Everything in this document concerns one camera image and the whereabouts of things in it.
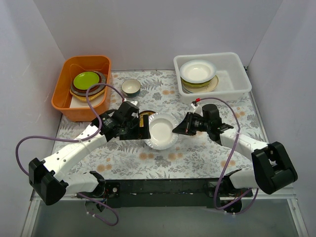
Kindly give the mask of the lime green dotted plate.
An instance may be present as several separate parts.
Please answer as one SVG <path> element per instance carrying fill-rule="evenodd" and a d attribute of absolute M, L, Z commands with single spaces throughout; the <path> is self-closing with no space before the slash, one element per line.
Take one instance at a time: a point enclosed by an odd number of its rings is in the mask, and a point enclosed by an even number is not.
<path fill-rule="evenodd" d="M 208 81 L 201 82 L 201 83 L 193 83 L 193 82 L 188 82 L 184 80 L 183 78 L 181 78 L 181 82 L 183 83 L 183 85 L 193 87 L 193 88 L 201 88 L 201 87 L 207 86 L 210 84 L 211 81 L 212 80 L 210 79 Z"/>

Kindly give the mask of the cream green glazed plate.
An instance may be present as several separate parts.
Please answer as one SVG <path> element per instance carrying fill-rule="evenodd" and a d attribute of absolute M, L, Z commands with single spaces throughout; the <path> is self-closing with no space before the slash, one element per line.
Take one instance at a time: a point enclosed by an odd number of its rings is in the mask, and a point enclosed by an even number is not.
<path fill-rule="evenodd" d="M 212 78 L 207 85 L 197 88 L 197 87 L 192 87 L 189 85 L 185 85 L 182 83 L 183 90 L 186 91 L 187 93 L 207 93 L 207 92 L 212 92 L 218 85 L 219 79 L 217 76 Z"/>

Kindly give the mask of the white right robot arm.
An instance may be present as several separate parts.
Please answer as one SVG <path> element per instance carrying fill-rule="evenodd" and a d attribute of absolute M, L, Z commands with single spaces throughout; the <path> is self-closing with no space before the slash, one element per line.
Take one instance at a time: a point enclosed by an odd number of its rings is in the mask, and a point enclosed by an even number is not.
<path fill-rule="evenodd" d="M 201 113 L 188 112 L 172 132 L 194 136 L 206 132 L 218 145 L 232 149 L 252 161 L 252 170 L 238 170 L 225 175 L 223 184 L 229 196 L 237 195 L 242 188 L 261 189 L 272 194 L 297 181 L 298 174 L 291 159 L 280 142 L 265 143 L 240 134 L 233 126 L 222 122 L 214 104 L 201 107 Z"/>

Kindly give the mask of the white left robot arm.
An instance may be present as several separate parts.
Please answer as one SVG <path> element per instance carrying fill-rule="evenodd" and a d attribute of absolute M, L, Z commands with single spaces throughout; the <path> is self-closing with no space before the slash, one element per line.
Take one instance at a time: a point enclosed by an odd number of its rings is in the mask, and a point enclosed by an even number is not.
<path fill-rule="evenodd" d="M 83 175 L 68 174 L 77 163 L 113 138 L 120 140 L 149 139 L 149 116 L 141 116 L 139 108 L 123 102 L 112 114 L 103 113 L 77 137 L 43 160 L 29 163 L 29 182 L 46 205 L 53 205 L 66 194 L 83 193 L 90 198 L 102 197 L 106 180 L 96 171 Z"/>

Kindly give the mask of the yellow black patterned plate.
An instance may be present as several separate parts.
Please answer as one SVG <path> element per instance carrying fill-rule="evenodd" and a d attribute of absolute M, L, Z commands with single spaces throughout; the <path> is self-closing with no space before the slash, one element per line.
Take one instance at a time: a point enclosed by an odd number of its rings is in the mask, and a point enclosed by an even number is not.
<path fill-rule="evenodd" d="M 152 114 L 155 114 L 155 112 L 154 111 L 150 111 L 150 110 L 142 111 L 142 112 L 139 113 L 139 118 L 140 118 L 139 124 L 140 124 L 140 127 L 144 126 L 143 116 L 144 115 L 150 116 Z"/>

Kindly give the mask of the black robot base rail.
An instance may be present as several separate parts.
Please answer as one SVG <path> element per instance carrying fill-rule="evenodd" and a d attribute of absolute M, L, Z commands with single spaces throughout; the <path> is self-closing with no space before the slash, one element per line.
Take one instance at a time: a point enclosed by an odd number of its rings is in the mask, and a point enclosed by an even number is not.
<path fill-rule="evenodd" d="M 182 207 L 213 208 L 217 178 L 106 180 L 96 191 L 81 194 L 100 198 L 112 208 Z"/>

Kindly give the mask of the white deep plate blue rim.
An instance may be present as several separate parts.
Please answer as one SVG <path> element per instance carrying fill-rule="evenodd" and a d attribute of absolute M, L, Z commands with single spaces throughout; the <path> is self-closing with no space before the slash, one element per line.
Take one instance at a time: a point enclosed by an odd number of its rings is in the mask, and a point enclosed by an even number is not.
<path fill-rule="evenodd" d="M 180 77 L 189 83 L 204 83 L 215 77 L 216 66 L 206 60 L 191 60 L 180 68 Z"/>

